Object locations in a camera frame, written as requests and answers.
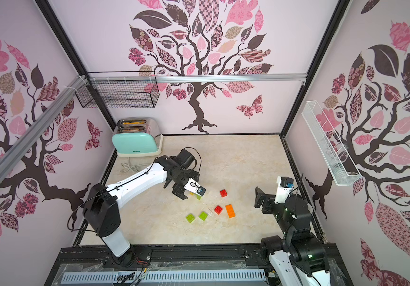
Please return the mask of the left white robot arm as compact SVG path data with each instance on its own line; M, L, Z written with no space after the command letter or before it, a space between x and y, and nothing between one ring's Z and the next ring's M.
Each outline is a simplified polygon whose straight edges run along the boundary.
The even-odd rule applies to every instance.
M195 158L190 150L195 149L185 147L176 156L156 157L146 168L117 183L92 186L88 199L74 210L74 213L82 210L85 221L108 247L118 266L129 267L137 260L121 228L120 211L126 204L160 184L164 188L173 184L172 194L181 200L187 199L185 192L205 195L206 188L199 183L201 157Z

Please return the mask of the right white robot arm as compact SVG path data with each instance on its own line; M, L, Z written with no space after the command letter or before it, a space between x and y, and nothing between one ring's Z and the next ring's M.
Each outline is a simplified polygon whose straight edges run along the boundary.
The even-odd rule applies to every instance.
M330 286L330 265L324 244L311 231L312 214L301 196L276 196L255 188L255 208L273 215L283 237L261 239L262 255L274 268L282 286Z

